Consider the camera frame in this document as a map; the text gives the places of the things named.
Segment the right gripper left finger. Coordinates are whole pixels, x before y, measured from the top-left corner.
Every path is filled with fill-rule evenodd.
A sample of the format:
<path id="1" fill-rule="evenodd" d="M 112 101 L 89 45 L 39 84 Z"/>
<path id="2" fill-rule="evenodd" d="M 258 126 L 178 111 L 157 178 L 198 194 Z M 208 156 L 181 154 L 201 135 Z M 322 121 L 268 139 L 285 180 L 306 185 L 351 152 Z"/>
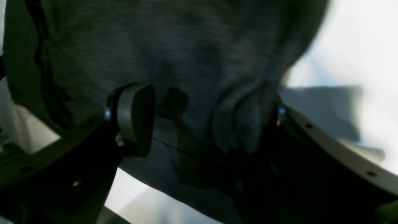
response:
<path id="1" fill-rule="evenodd" d="M 1 153 L 1 218 L 13 224 L 95 224 L 125 156 L 146 157 L 155 88 L 115 89 L 105 108 L 34 154 Z"/>

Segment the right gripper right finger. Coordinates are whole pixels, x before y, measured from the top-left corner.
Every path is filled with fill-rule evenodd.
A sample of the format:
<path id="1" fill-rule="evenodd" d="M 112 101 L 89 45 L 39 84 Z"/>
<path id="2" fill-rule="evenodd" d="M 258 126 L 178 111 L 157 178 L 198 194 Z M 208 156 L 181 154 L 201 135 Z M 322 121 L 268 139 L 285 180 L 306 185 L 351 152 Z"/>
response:
<path id="1" fill-rule="evenodd" d="M 255 135 L 243 163 L 245 224 L 396 224 L 397 174 L 278 98 L 239 109 Z"/>

